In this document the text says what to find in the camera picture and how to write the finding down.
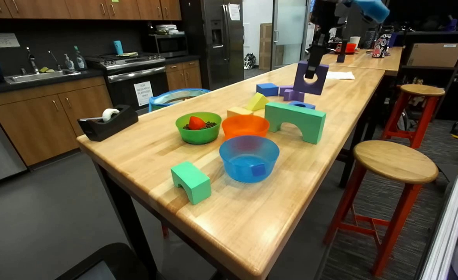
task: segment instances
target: green block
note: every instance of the green block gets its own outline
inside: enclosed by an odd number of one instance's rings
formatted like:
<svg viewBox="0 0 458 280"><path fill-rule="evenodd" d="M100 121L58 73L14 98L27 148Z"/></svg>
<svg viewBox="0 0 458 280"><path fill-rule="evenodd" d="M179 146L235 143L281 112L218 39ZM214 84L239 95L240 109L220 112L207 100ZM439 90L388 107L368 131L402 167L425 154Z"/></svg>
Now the green block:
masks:
<svg viewBox="0 0 458 280"><path fill-rule="evenodd" d="M302 131L304 142L316 145L323 137L326 112L288 103L267 103L265 118L271 132L279 131L282 123L293 123Z"/></svg>
<svg viewBox="0 0 458 280"><path fill-rule="evenodd" d="M182 187L192 204L200 204L212 195L210 177L190 162L181 162L172 170L176 187Z"/></svg>

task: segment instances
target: black refrigerator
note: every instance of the black refrigerator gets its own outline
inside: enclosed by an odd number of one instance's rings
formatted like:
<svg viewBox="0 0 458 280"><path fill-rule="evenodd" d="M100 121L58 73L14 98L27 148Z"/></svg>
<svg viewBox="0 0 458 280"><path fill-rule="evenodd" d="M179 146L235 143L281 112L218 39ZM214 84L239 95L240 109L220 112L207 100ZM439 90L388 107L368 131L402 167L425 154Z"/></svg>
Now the black refrigerator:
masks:
<svg viewBox="0 0 458 280"><path fill-rule="evenodd" d="M200 55L203 87L245 78L242 0L181 0L189 50Z"/></svg>

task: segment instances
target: green bowl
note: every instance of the green bowl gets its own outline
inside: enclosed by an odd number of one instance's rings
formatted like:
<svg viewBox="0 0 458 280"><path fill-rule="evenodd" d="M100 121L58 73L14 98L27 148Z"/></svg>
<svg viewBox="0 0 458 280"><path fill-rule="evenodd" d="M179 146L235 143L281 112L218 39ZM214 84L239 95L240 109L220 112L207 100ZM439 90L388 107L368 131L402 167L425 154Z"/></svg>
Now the green bowl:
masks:
<svg viewBox="0 0 458 280"><path fill-rule="evenodd" d="M215 123L214 126L204 128L204 129L187 129L190 117L198 117L204 121ZM176 120L178 131L181 134L181 139L186 143L192 145L204 145L217 140L218 129L220 129L221 117L212 112L192 112L186 114L181 118Z"/></svg>

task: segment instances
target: faucet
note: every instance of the faucet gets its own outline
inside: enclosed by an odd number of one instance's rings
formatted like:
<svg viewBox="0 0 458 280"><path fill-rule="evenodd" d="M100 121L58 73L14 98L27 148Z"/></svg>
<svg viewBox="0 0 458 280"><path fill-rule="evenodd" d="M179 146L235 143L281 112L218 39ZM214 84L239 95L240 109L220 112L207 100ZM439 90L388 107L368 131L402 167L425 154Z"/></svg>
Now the faucet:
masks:
<svg viewBox="0 0 458 280"><path fill-rule="evenodd" d="M30 47L27 47L27 51L28 51L28 59L30 59L30 65L33 69L33 73L39 75L39 69L38 69L38 64L36 64L36 58L30 53Z"/></svg>
<svg viewBox="0 0 458 280"><path fill-rule="evenodd" d="M52 50L47 50L47 53L53 58L53 61L56 64L56 70L61 72L61 64L58 62L55 53Z"/></svg>

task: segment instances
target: blue bowl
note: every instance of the blue bowl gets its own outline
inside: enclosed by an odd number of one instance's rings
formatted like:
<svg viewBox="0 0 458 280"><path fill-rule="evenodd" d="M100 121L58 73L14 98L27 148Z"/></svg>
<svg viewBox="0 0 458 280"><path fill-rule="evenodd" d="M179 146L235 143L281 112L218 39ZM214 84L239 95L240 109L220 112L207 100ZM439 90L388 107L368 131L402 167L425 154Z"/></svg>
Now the blue bowl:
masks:
<svg viewBox="0 0 458 280"><path fill-rule="evenodd" d="M279 146L263 137L234 137L220 146L220 156L229 177L243 184L256 184L271 174Z"/></svg>

